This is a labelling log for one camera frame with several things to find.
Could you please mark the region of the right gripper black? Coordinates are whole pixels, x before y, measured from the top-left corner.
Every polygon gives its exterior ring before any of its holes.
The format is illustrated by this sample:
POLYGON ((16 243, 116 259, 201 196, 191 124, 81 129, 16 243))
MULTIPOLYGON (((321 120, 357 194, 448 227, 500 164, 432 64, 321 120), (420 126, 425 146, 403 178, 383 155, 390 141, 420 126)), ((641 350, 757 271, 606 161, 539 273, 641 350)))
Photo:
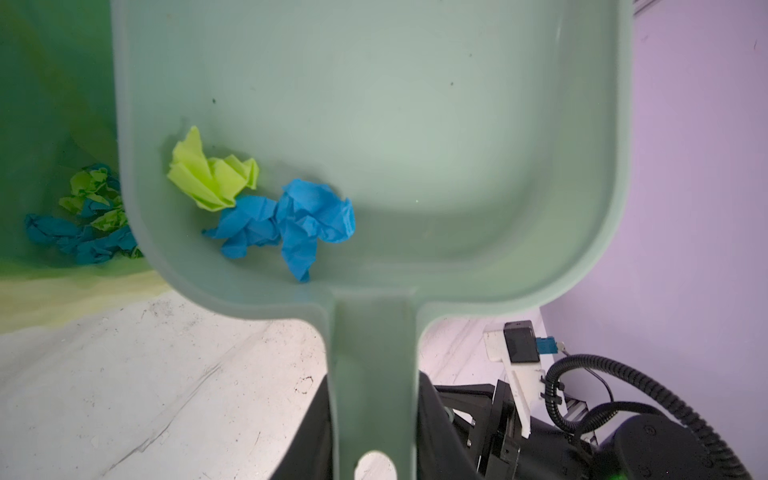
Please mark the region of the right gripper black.
POLYGON ((588 479, 570 437, 537 418, 522 435, 511 387, 496 384, 436 388, 469 463, 484 479, 588 479))

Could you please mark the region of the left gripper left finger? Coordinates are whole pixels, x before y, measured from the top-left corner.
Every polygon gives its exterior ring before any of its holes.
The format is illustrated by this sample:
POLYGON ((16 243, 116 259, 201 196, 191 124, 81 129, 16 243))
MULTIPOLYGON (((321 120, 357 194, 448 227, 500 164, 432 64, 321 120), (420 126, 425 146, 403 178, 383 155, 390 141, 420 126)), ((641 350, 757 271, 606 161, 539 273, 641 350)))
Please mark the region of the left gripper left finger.
POLYGON ((330 480, 332 420, 328 381, 324 377, 271 480, 330 480))

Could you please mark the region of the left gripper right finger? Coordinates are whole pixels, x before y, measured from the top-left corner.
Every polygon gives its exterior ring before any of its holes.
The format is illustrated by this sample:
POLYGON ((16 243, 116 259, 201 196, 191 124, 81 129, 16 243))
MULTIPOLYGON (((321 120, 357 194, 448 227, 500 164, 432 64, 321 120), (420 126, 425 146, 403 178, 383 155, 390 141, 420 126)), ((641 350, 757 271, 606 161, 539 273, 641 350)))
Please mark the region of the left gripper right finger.
POLYGON ((416 449, 419 480, 480 478, 449 422, 436 389, 423 372, 419 373, 416 449))

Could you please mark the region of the green plastic dustpan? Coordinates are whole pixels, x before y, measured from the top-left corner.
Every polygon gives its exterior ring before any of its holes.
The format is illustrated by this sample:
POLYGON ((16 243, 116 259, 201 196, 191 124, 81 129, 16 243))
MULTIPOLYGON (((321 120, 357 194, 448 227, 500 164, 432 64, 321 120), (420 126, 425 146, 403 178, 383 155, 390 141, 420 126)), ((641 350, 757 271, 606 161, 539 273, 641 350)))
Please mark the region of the green plastic dustpan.
POLYGON ((629 185, 629 1, 114 1, 130 227, 179 293, 323 337, 333 468, 378 451, 417 475, 418 344, 444 318, 510 314, 599 260, 629 185), (275 248, 229 261, 167 177, 191 127, 353 204, 306 283, 275 248))

